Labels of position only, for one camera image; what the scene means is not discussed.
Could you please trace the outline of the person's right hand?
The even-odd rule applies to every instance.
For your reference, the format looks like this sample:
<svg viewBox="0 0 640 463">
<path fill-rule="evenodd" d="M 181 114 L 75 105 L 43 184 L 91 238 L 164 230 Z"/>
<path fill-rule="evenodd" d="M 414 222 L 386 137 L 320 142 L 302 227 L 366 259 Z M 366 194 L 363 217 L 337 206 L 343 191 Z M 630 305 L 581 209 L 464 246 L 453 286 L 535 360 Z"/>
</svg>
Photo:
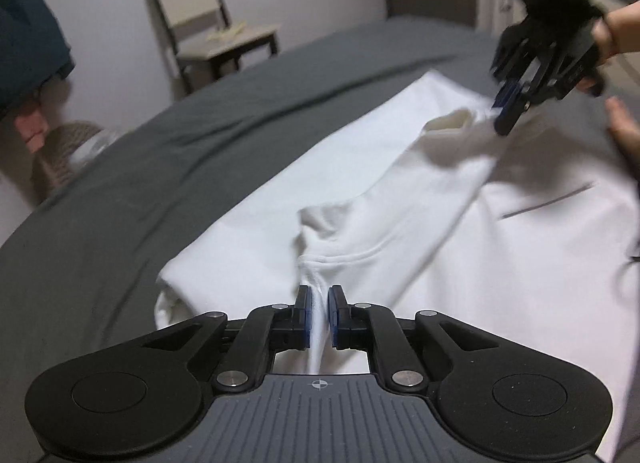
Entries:
<svg viewBox="0 0 640 463">
<path fill-rule="evenodd" d="M 640 50 L 640 2 L 605 13 L 594 22 L 591 36 L 598 48 L 597 67 L 620 54 Z"/>
</svg>

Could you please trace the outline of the person's bare hand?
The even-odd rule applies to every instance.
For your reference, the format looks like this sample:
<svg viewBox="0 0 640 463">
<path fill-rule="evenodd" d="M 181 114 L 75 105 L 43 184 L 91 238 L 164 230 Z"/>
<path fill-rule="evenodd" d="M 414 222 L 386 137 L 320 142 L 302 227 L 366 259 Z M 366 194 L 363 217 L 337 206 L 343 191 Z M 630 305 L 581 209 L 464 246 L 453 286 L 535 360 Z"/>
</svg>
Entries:
<svg viewBox="0 0 640 463">
<path fill-rule="evenodd" d="M 640 160 L 638 122 L 630 114 L 627 105 L 617 97 L 606 99 L 605 110 L 608 112 L 608 133 L 628 160 L 634 166 L 638 166 Z"/>
</svg>

